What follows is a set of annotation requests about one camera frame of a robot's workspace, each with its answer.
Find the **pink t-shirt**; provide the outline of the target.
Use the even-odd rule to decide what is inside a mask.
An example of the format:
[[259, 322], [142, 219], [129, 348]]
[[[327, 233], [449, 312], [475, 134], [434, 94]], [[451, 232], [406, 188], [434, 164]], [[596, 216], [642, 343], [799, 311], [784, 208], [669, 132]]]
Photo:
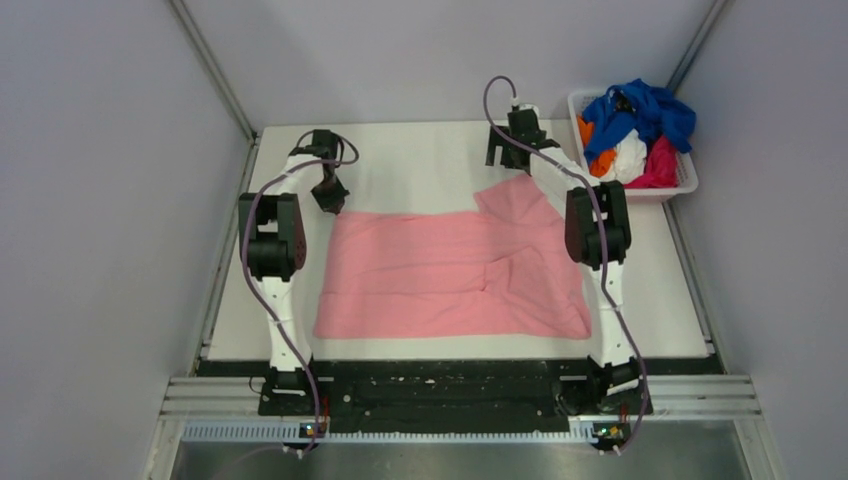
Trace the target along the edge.
[[315, 335], [588, 338], [582, 275], [543, 191], [521, 175], [474, 200], [472, 211], [339, 215]]

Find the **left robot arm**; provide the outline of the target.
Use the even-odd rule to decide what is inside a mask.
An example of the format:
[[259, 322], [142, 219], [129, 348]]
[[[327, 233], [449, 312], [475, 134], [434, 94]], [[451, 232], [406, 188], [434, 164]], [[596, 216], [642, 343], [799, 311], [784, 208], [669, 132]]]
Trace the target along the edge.
[[280, 173], [238, 200], [238, 258], [246, 285], [267, 315], [272, 342], [262, 395], [283, 398], [297, 413], [319, 404], [321, 393], [310, 369], [309, 341], [294, 312], [294, 279], [306, 264], [307, 236], [302, 204], [339, 214], [349, 195], [336, 170], [345, 165], [347, 141], [327, 129], [303, 134]]

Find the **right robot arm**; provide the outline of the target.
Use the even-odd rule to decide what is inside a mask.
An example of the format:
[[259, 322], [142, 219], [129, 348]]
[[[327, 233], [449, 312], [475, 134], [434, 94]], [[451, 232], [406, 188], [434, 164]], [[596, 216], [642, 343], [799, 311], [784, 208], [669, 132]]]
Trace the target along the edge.
[[571, 160], [540, 126], [534, 107], [511, 107], [503, 125], [492, 123], [486, 163], [521, 169], [564, 213], [564, 244], [582, 276], [591, 320], [587, 380], [573, 411], [612, 412], [637, 392], [641, 368], [623, 316], [623, 271], [632, 233], [624, 187], [602, 182]]

